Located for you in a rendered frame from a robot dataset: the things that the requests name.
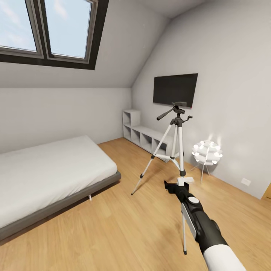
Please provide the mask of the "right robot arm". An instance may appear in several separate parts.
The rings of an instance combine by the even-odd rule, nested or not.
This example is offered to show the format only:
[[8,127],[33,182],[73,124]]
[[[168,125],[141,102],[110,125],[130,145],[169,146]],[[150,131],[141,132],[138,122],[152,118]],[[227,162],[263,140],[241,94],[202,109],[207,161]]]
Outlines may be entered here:
[[189,193],[187,182],[193,182],[192,178],[180,176],[177,179],[177,183],[164,181],[164,187],[180,200],[182,213],[195,241],[199,243],[208,270],[247,271],[221,236],[217,223],[204,212],[199,199]]

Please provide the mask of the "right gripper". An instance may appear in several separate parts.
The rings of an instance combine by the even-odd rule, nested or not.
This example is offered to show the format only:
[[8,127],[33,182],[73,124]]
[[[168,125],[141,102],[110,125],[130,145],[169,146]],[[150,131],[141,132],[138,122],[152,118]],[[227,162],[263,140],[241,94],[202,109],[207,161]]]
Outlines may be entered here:
[[175,193],[177,198],[179,192],[186,190],[189,192],[189,184],[184,184],[184,186],[177,186],[175,183],[167,183],[167,181],[164,181],[164,187],[165,189],[168,189],[169,193]]

